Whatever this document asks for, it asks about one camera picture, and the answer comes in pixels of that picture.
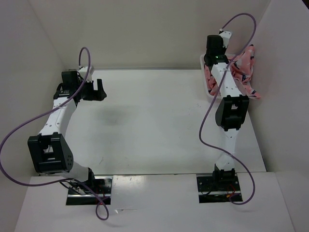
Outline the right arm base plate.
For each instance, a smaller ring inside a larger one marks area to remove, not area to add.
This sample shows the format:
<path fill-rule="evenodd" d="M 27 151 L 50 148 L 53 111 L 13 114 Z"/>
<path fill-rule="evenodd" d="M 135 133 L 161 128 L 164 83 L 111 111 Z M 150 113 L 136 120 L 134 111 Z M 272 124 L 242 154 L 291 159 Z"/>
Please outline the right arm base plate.
<path fill-rule="evenodd" d="M 230 197 L 234 202 L 243 202 L 237 176 L 232 181 L 216 183 L 211 174 L 197 174 L 196 179 L 199 203 L 225 203 Z"/>

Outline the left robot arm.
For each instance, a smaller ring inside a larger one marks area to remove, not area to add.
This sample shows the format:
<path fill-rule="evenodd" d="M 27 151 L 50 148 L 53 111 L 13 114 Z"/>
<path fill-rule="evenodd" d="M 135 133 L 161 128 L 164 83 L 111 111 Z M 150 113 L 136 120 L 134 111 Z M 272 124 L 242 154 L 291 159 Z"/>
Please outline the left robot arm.
<path fill-rule="evenodd" d="M 93 72 L 93 66 L 62 72 L 62 83 L 53 96 L 54 112 L 49 115 L 38 135 L 28 139 L 29 152 L 37 173 L 77 179 L 80 189 L 85 193 L 93 192 L 99 185 L 92 170 L 74 160 L 65 135 L 71 116 L 81 100 L 102 101 L 107 96 L 102 80 L 92 80 Z"/>

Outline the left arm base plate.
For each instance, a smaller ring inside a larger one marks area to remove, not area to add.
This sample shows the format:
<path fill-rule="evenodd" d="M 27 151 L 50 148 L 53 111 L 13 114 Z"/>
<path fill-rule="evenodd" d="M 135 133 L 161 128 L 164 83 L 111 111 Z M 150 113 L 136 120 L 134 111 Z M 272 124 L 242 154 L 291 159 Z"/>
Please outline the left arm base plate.
<path fill-rule="evenodd" d="M 112 176 L 96 175 L 93 185 L 87 184 L 106 205 L 111 204 Z M 68 189 L 66 205 L 96 205 L 99 200 L 84 186 L 77 182 L 64 182 Z"/>

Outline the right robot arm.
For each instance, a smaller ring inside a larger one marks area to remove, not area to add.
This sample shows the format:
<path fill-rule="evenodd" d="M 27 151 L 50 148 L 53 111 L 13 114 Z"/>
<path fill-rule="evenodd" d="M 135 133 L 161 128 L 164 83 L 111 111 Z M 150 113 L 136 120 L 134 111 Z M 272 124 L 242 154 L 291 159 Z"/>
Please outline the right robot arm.
<path fill-rule="evenodd" d="M 225 52 L 231 36 L 230 31 L 209 35 L 204 56 L 204 66 L 214 77 L 218 85 L 217 93 L 221 95 L 221 102 L 215 113 L 215 122 L 222 132 L 220 148 L 223 150 L 215 163 L 208 195 L 212 191 L 223 190 L 235 180 L 235 164 L 231 155 L 235 154 L 236 139 L 249 105 L 249 98 L 238 89 L 228 67 L 229 60 Z"/>

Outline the pink shark print shorts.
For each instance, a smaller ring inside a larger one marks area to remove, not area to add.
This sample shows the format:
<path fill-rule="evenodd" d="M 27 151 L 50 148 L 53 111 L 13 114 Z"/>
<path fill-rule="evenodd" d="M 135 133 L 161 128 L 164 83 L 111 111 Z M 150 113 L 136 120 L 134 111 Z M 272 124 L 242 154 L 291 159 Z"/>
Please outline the pink shark print shorts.
<path fill-rule="evenodd" d="M 243 95 L 251 99 L 260 99 L 260 94 L 251 87 L 250 81 L 253 77 L 253 66 L 255 47 L 253 44 L 247 46 L 245 50 L 238 55 L 230 65 L 230 70 L 237 87 Z"/>

